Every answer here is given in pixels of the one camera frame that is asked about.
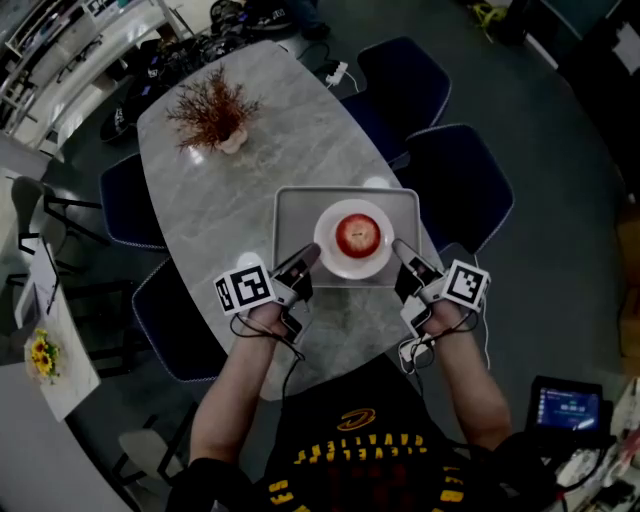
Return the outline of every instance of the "gray floor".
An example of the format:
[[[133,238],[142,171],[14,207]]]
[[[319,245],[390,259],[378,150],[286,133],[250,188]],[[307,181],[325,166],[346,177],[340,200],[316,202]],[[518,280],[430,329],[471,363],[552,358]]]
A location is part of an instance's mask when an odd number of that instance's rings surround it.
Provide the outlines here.
[[[516,196],[511,217],[479,255],[492,274],[488,322],[492,373],[524,426],[529,389],[536,375],[602,383],[615,399],[619,375],[616,318],[623,284],[614,221],[622,186],[607,150],[568,85],[532,50],[492,45],[454,0],[324,0],[321,14],[332,26],[332,58],[355,65],[361,48],[408,35],[449,73],[453,92],[443,123],[474,126],[509,177]],[[304,48],[295,39],[293,46]],[[319,66],[322,50],[305,56]],[[352,91],[345,82],[337,88]],[[97,130],[115,98],[67,142],[67,163],[48,178],[97,199],[103,169],[135,151],[135,137],[118,148],[101,144]],[[468,259],[452,250],[452,257]],[[91,277],[140,280],[162,260],[158,255],[111,247],[92,256]],[[477,331],[483,340],[482,329]],[[304,371],[301,366],[296,371]],[[460,438],[437,367],[422,371],[429,411],[448,435]],[[172,381],[153,357],[125,377],[104,381],[74,413],[91,446],[110,466],[119,456],[117,436],[152,413],[167,438],[203,386]],[[241,457],[253,479],[261,476],[273,442],[279,403],[261,403]]]

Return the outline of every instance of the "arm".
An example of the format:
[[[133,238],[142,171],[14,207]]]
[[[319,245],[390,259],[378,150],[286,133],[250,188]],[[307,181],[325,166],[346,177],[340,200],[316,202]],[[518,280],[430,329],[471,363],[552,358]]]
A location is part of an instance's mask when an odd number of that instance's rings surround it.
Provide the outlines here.
[[[249,317],[279,335],[280,306],[265,304]],[[255,334],[247,329],[247,334]],[[191,429],[190,463],[208,458],[236,464],[258,404],[277,341],[272,338],[236,338],[231,353],[202,400]]]
[[[436,335],[460,320],[457,306],[440,301],[434,304],[433,316],[425,324],[425,330]],[[511,413],[500,388],[485,368],[473,335],[449,334],[436,342],[435,351],[467,441],[494,450],[511,435]]]

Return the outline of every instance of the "power strip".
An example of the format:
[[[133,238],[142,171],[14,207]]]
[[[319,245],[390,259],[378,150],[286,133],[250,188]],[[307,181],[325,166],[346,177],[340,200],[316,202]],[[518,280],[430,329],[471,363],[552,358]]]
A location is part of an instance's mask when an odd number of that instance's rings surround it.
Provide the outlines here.
[[[334,86],[338,85],[342,81],[342,77],[344,76],[344,73],[347,71],[348,67],[349,64],[347,64],[346,62],[340,62],[340,64],[338,64],[338,69],[336,69],[336,72],[333,75],[329,75],[327,77],[327,83]]]

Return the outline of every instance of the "apple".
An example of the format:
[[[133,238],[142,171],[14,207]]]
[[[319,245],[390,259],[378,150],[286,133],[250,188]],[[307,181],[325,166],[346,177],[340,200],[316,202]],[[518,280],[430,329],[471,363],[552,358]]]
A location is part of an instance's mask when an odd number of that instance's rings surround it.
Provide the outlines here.
[[[380,228],[371,217],[354,213],[338,224],[336,241],[340,250],[350,258],[366,258],[380,246]]]

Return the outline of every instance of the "electronic device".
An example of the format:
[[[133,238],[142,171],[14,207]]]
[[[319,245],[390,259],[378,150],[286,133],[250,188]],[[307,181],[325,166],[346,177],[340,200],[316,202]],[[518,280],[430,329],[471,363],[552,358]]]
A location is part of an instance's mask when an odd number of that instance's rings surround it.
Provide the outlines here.
[[[488,272],[460,260],[454,260],[448,270],[441,272],[400,239],[393,241],[392,248],[402,262],[395,286],[403,304],[400,316],[416,338],[423,337],[420,327],[431,318],[434,302],[448,299],[481,311],[490,283]],[[421,345],[418,350],[423,352],[426,347]]]
[[[320,246],[311,243],[271,273],[271,284],[276,295],[274,302],[283,306],[280,320],[289,331],[285,339],[290,343],[294,343],[311,325],[311,268],[319,257]]]
[[[284,338],[294,343],[311,324],[308,302],[313,288],[310,273],[319,257],[320,246],[312,243],[270,273],[257,255],[252,263],[224,272],[214,281],[224,314],[237,315],[276,302],[282,306],[280,319],[287,328]]]
[[[602,386],[538,376],[531,385],[526,430],[549,454],[609,442],[613,405]]]

